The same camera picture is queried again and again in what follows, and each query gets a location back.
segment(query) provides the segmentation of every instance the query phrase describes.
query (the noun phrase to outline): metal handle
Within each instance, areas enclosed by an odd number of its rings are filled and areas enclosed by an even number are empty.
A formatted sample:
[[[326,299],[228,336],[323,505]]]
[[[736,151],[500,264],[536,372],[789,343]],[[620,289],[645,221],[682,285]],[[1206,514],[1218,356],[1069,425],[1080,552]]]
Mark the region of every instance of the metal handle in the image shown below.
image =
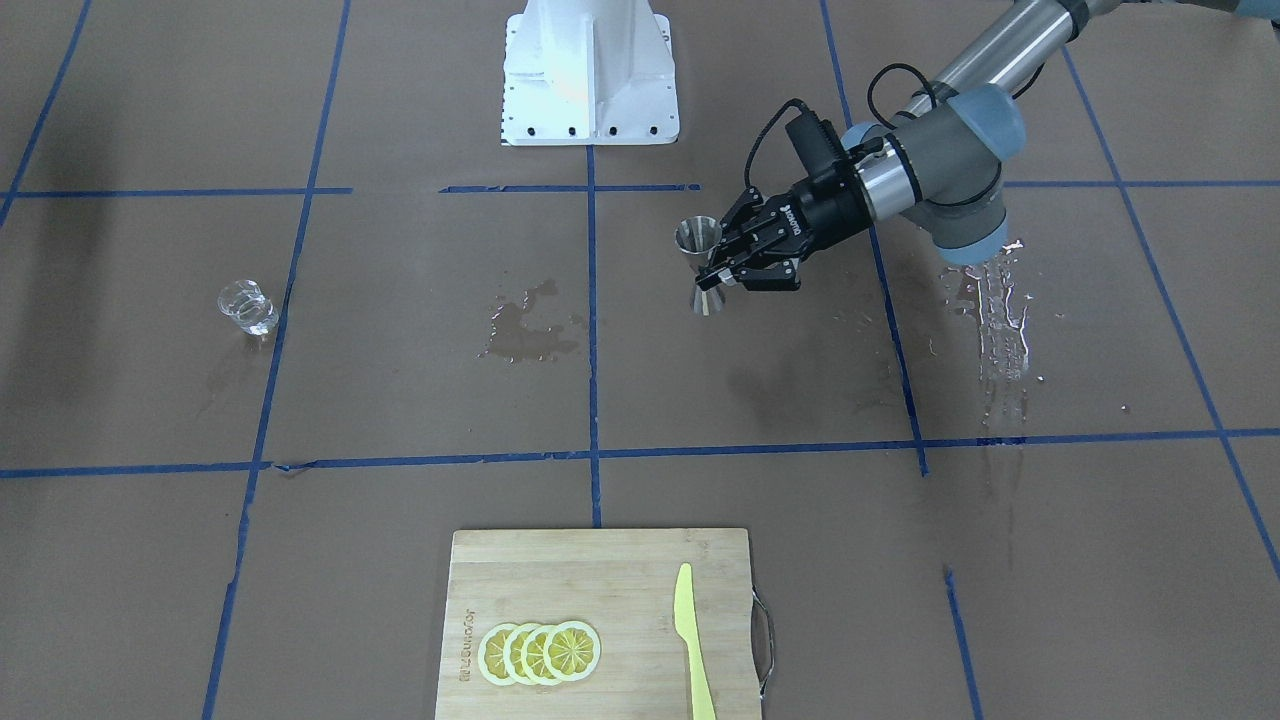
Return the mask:
[[[760,678],[760,702],[764,702],[765,689],[767,689],[767,687],[769,684],[769,678],[773,676],[773,666],[774,666],[774,662],[773,662],[773,657],[774,657],[774,655],[773,655],[773,615],[769,614],[769,606],[764,605],[764,601],[760,600],[760,591],[755,589],[755,587],[751,588],[751,605],[755,606],[755,607],[759,607],[760,612],[764,614],[764,624],[768,628],[768,637],[767,637],[767,639],[768,639],[768,646],[769,646],[769,666],[764,669],[764,675]]]

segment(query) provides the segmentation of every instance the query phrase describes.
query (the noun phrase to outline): knife handle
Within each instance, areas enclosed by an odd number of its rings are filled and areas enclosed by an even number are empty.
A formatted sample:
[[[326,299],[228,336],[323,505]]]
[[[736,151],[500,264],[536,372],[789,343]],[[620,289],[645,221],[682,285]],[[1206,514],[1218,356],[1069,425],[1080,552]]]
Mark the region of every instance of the knife handle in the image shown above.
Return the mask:
[[[703,666],[700,644],[689,646],[689,685],[692,694],[694,720],[716,720],[712,687],[707,683],[707,667]]]

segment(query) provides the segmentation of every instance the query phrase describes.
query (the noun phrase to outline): blue joint cap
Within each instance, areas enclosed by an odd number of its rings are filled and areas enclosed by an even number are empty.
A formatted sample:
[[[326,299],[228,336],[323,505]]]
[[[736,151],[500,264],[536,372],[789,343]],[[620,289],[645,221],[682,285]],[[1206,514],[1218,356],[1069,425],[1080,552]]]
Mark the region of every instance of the blue joint cap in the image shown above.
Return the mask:
[[[840,138],[840,143],[845,146],[845,150],[852,150],[867,140],[867,135],[876,128],[876,123],[858,123],[849,128],[849,132]]]
[[[1000,227],[978,242],[964,247],[938,247],[938,252],[948,265],[980,265],[995,258],[1006,245],[1009,245],[1007,214],[1001,220]]]
[[[1267,18],[1280,20],[1280,0],[1240,0],[1235,8],[1236,15],[1247,18]]]
[[[1027,146],[1027,124],[1014,96],[995,85],[956,95],[947,105],[996,158],[1007,161]]]

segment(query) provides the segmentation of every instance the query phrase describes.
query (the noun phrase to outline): blue tape line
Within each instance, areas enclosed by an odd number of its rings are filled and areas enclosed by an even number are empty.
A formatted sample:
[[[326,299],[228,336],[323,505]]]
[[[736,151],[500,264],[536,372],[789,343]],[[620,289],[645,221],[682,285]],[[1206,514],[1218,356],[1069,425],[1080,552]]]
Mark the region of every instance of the blue tape line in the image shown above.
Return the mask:
[[[689,184],[451,184],[442,195],[507,193],[507,192],[699,192],[703,186]]]
[[[960,646],[960,662],[964,664],[964,682],[969,687],[969,705],[973,719],[982,720],[982,697],[978,694],[978,679],[973,673],[973,657],[969,655],[969,638],[964,632],[964,618],[960,616],[960,601],[956,600],[956,580],[951,568],[946,568],[947,603],[951,606],[951,624],[956,629],[956,644]]]
[[[925,439],[925,447],[993,447],[993,446],[1037,446],[1037,445],[1080,445],[1101,442],[1160,442],[1215,439],[1217,430],[1155,430],[1139,433],[1093,433],[1056,436],[997,436],[969,438]],[[1233,438],[1280,437],[1280,428],[1236,428],[1225,430]],[[617,450],[598,450],[602,459],[627,457],[678,457],[678,456],[717,456],[717,455],[787,455],[805,452],[864,452],[873,450],[915,450],[915,441],[865,441],[865,442],[826,442],[803,445],[732,445],[732,446],[692,446],[692,447],[636,447]],[[260,461],[257,468],[275,468],[291,473],[308,468],[394,468],[420,465],[467,465],[500,462],[539,462],[559,460],[589,460],[590,450],[558,450],[548,452],[493,452],[474,455],[421,455],[394,457],[334,457],[312,460],[310,462],[284,464]],[[241,471],[253,468],[253,462],[183,462],[173,465],[108,465],[81,468],[31,468],[0,470],[0,479],[22,478],[78,478],[99,475],[160,475],[183,473]]]
[[[1228,437],[1280,437],[1280,428],[1251,428],[1244,430],[1226,430]]]
[[[699,192],[703,186],[689,184],[598,184],[596,192]]]
[[[315,195],[351,195],[351,187],[317,187]],[[211,187],[174,190],[44,190],[19,192],[19,200],[64,200],[99,197],[257,197],[262,195],[306,195],[305,187]]]
[[[104,465],[92,468],[29,468],[0,470],[0,479],[91,478],[104,475],[177,475],[182,473],[232,473],[253,468],[252,462],[178,462],[173,465]]]
[[[876,275],[884,295],[884,316],[888,318],[888,333],[893,340],[893,352],[897,355],[897,370],[902,377],[902,400],[906,402],[906,416],[911,423],[911,438],[915,441],[915,456],[920,464],[920,477],[929,474],[929,459],[924,451],[924,437],[920,434],[920,418],[915,411],[915,393],[911,392],[911,374],[906,369],[906,351],[902,350],[902,336],[897,329],[897,314],[893,311],[893,296],[888,290],[888,274],[884,272],[884,258],[881,254],[879,236],[870,228],[872,254],[876,256]]]
[[[827,31],[827,51],[831,54],[831,69],[836,73],[836,90],[840,92],[840,108],[845,113],[845,127],[854,127],[854,114],[849,110],[849,96],[845,95],[845,73],[840,69],[840,54],[836,53],[836,35],[831,29],[831,10],[827,0],[818,0],[822,8],[822,24]]]
[[[40,142],[40,133],[45,129],[45,122],[49,120],[49,111],[54,108],[54,100],[58,100],[58,91],[63,87],[63,79],[67,77],[67,68],[72,64],[72,56],[76,55],[76,46],[79,45],[81,33],[84,31],[84,20],[88,18],[90,5],[93,0],[84,0],[81,5],[81,14],[76,18],[76,29],[72,31],[72,40],[67,45],[67,53],[63,54],[63,63],[58,67],[58,74],[54,76],[54,86],[49,88],[49,96],[45,97],[45,105],[40,109],[40,115],[36,117],[36,127],[31,129],[31,137],[27,138],[27,147],[22,151],[22,160],[18,163],[18,172],[13,176],[13,182],[9,183],[9,195],[4,199],[4,205],[0,205],[0,227],[4,227],[4,222],[9,218],[9,209],[13,208],[13,201],[18,195],[18,188],[22,186],[22,178],[27,174],[27,167],[31,165],[31,156],[36,152],[36,143]]]
[[[1005,187],[1115,187],[1116,181],[1005,181]]]
[[[849,96],[845,92],[845,74],[840,69],[840,54],[836,51],[836,36],[831,29],[831,12],[827,0],[819,0],[822,6],[822,22],[827,29],[827,50],[831,54],[831,69],[836,76],[836,91],[840,94],[840,106],[845,113],[845,127],[854,126],[854,115],[849,109]],[[893,352],[897,355],[897,369],[902,378],[902,401],[906,404],[906,416],[911,424],[911,438],[915,441],[916,461],[920,464],[920,475],[929,474],[929,459],[924,451],[924,439],[920,434],[920,419],[915,411],[915,393],[911,392],[911,375],[906,370],[906,352],[902,350],[902,334],[897,328],[897,314],[893,311],[893,296],[888,290],[888,274],[884,272],[884,256],[881,252],[879,236],[876,228],[870,228],[872,254],[876,256],[876,275],[879,278],[881,293],[884,296],[884,316],[888,319],[888,333],[893,340]]]
[[[1102,123],[1098,122],[1098,115],[1093,110],[1089,95],[1084,90],[1084,81],[1080,78],[1080,73],[1075,68],[1075,61],[1071,60],[1071,54],[1066,50],[1066,47],[1062,49],[1062,56],[1066,59],[1066,67],[1071,72],[1071,79],[1075,81],[1075,88],[1080,94],[1080,100],[1084,101],[1084,109],[1089,115],[1089,122],[1093,123],[1093,132],[1097,133],[1098,142],[1102,145],[1102,155],[1106,156],[1107,165],[1111,167],[1111,174],[1115,176],[1116,183],[1120,186],[1120,196],[1124,199],[1125,209],[1129,211],[1129,220],[1133,223],[1134,232],[1138,233],[1138,242],[1142,245],[1142,252],[1147,258],[1147,265],[1156,281],[1156,288],[1160,291],[1160,297],[1165,302],[1165,310],[1169,311],[1169,318],[1174,323],[1174,331],[1178,333],[1178,342],[1183,346],[1183,354],[1187,355],[1187,363],[1190,365],[1192,374],[1196,377],[1196,384],[1199,387],[1201,396],[1204,398],[1204,407],[1208,410],[1210,418],[1213,420],[1213,428],[1217,429],[1217,434],[1222,442],[1222,450],[1226,452],[1226,459],[1231,465],[1231,471],[1235,473],[1235,483],[1240,488],[1240,495],[1244,496],[1244,503],[1249,510],[1249,515],[1253,518],[1253,525],[1257,528],[1258,538],[1262,541],[1262,547],[1266,548],[1267,557],[1271,560],[1271,570],[1275,573],[1276,579],[1280,579],[1280,555],[1276,553],[1275,543],[1271,542],[1271,533],[1267,532],[1267,525],[1262,519],[1262,512],[1258,510],[1258,505],[1253,500],[1253,491],[1249,489],[1249,482],[1244,478],[1244,471],[1240,469],[1240,464],[1235,457],[1235,450],[1231,447],[1230,436],[1222,425],[1222,418],[1219,415],[1217,406],[1213,404],[1213,397],[1210,395],[1208,383],[1204,382],[1204,374],[1201,372],[1199,363],[1196,360],[1196,354],[1192,351],[1192,343],[1187,336],[1187,329],[1183,327],[1183,322],[1178,316],[1178,309],[1174,306],[1174,300],[1169,295],[1169,288],[1165,286],[1165,278],[1160,273],[1160,266],[1156,263],[1156,255],[1152,252],[1151,243],[1147,241],[1147,233],[1142,228],[1142,220],[1138,219],[1138,210],[1134,208],[1133,199],[1129,196],[1129,190],[1125,187],[1125,183],[1120,177],[1120,168],[1116,165],[1115,156],[1111,154],[1111,145],[1107,142],[1106,135],[1102,132]]]
[[[1083,445],[1094,442],[1155,442],[1178,439],[1215,439],[1217,430],[1156,430],[1148,433],[1094,433],[1076,436],[1002,436],[975,438],[927,439],[928,447],[995,447],[1018,445]]]
[[[342,49],[347,38],[347,20],[351,17],[351,0],[343,0],[342,19],[338,22],[338,40],[334,44],[333,64],[329,68],[329,85],[325,87],[324,105],[320,110],[320,124],[316,128],[315,149],[311,154],[311,172],[307,176],[307,191],[302,199],[302,213],[298,218],[298,232],[293,241],[293,258],[289,260],[289,277],[284,286],[284,299],[280,302],[280,320],[275,329],[275,347],[271,351],[271,369],[266,375],[266,392],[262,396],[262,410],[257,423],[257,438],[253,442],[253,466],[244,483],[244,502],[241,506],[239,529],[236,537],[236,571],[227,584],[223,598],[223,614],[218,623],[218,639],[214,644],[214,660],[209,669],[209,687],[205,691],[202,720],[212,720],[214,705],[218,700],[218,685],[221,680],[223,660],[227,656],[227,638],[230,633],[232,612],[236,609],[236,593],[239,588],[241,569],[244,564],[244,550],[248,543],[250,507],[257,493],[259,468],[266,446],[266,428],[271,420],[271,402],[275,397],[275,383],[280,373],[280,357],[284,355],[284,336],[289,325],[289,299],[293,296],[293,283],[298,275],[298,259],[311,219],[311,201],[315,196],[316,178],[320,174],[320,156],[324,152],[324,138],[329,129],[329,110],[333,106],[333,94],[338,85],[338,68],[342,65]]]
[[[1121,181],[1125,187],[1280,187],[1280,181]]]
[[[723,445],[707,447],[636,447],[622,450],[602,450],[600,457],[616,460],[622,457],[691,457],[719,455],[795,455],[803,452],[865,452],[870,450],[913,450],[916,445],[909,439],[868,441],[868,442],[817,442],[804,445]]]
[[[599,355],[599,293],[595,275],[595,146],[586,146],[586,266],[588,297],[590,319],[588,323],[588,346],[590,348],[590,425],[591,425],[591,527],[603,528],[604,516],[600,511],[600,388],[598,370]]]
[[[480,465],[490,462],[541,462],[548,460],[586,460],[590,457],[586,450],[564,450],[556,452],[494,452],[480,455],[424,455],[404,457],[335,457],[326,460],[312,460],[311,462],[291,464],[264,464],[292,473],[294,470],[310,470],[324,468],[420,468],[428,465]]]

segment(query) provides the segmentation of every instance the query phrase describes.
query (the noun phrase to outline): lemon slice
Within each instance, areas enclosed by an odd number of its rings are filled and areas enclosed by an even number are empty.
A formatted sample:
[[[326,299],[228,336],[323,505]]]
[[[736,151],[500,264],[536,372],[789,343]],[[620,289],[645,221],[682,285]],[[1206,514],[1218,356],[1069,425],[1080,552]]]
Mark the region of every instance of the lemon slice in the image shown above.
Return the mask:
[[[557,680],[572,683],[586,678],[600,661],[600,635],[580,620],[556,625],[543,648],[543,662]]]
[[[516,679],[507,673],[507,666],[502,661],[502,647],[507,642],[507,635],[516,629],[515,623],[494,625],[480,641],[480,674],[485,680],[495,685],[513,685]]]
[[[554,632],[556,625],[540,625],[529,633],[525,638],[525,644],[520,650],[520,657],[525,661],[525,676],[539,685],[558,685],[563,682],[552,675],[543,653],[548,638]]]
[[[507,634],[507,639],[502,643],[502,665],[507,670],[507,676],[521,685],[535,684],[527,675],[525,675],[525,659],[521,650],[525,647],[525,638],[529,637],[529,633],[540,626],[540,623],[525,623],[524,625],[516,625],[512,628],[511,633]]]

